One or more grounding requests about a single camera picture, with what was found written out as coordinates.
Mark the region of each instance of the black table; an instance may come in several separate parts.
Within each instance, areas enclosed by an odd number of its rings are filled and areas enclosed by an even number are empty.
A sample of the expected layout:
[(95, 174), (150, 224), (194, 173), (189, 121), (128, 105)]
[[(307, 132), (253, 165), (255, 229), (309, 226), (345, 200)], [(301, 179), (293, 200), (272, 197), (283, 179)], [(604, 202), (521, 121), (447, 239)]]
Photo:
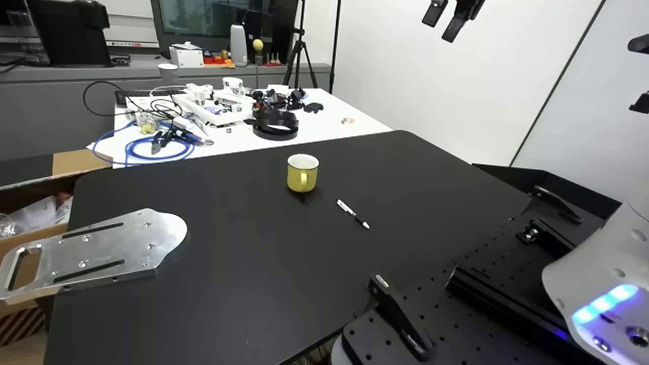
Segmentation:
[[(321, 158), (309, 197), (284, 184), (294, 152)], [(527, 200), (408, 132), (86, 176), (72, 228), (152, 208), (191, 238), (152, 279), (59, 294), (47, 363), (286, 361), (367, 310), (371, 274), (406, 286)]]

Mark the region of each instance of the white wall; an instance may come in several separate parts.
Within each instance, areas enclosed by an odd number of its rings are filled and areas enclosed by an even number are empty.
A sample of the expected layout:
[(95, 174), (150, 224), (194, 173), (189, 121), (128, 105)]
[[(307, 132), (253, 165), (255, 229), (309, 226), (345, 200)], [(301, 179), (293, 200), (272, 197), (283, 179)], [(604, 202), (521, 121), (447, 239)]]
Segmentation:
[(430, 0), (344, 0), (334, 94), (469, 160), (510, 165), (600, 0), (486, 0), (454, 44)]
[[(112, 29), (105, 30), (109, 42), (157, 44), (157, 27), (150, 0), (100, 0), (109, 13)], [(315, 64), (331, 64), (334, 0), (307, 3), (307, 44)]]
[(649, 186), (649, 116), (629, 111), (649, 90), (647, 0), (608, 0), (516, 166), (545, 169), (624, 200)]

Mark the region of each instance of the blue light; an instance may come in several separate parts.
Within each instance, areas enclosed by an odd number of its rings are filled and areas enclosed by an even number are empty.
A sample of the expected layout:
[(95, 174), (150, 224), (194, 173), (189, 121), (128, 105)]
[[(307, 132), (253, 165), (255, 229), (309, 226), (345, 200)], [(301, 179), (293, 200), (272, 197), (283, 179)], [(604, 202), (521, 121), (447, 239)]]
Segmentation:
[(632, 297), (635, 297), (637, 293), (639, 293), (637, 286), (622, 285), (622, 286), (616, 286), (615, 290), (610, 290), (608, 294), (610, 294), (616, 302), (624, 302), (624, 301), (629, 301)]
[(595, 313), (591, 307), (580, 309), (578, 313), (573, 314), (573, 321), (578, 324), (587, 324), (591, 321), (595, 321), (598, 316), (598, 313)]
[(592, 302), (592, 307), (598, 310), (598, 313), (606, 313), (610, 310), (613, 307), (616, 304), (616, 298), (613, 297), (600, 297)]

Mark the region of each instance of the pen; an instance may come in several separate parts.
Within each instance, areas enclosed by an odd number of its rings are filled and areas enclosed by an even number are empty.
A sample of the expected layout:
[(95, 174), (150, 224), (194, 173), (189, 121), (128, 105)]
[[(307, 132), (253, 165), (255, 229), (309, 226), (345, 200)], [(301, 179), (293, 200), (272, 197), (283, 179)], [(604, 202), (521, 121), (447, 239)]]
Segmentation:
[(351, 208), (350, 205), (345, 205), (345, 200), (344, 198), (339, 198), (337, 200), (337, 205), (348, 213), (348, 216), (351, 216), (363, 229), (367, 229), (370, 232), (370, 224), (367, 221), (363, 221), (356, 211), (351, 211)]

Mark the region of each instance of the small cup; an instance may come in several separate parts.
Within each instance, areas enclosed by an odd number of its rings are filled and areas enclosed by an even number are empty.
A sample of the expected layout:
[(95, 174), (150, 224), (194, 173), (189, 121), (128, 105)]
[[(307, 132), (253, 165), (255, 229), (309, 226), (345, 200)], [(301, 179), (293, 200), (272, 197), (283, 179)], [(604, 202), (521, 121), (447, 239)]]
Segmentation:
[(286, 184), (293, 193), (311, 193), (318, 184), (318, 158), (311, 154), (293, 154), (288, 158)]

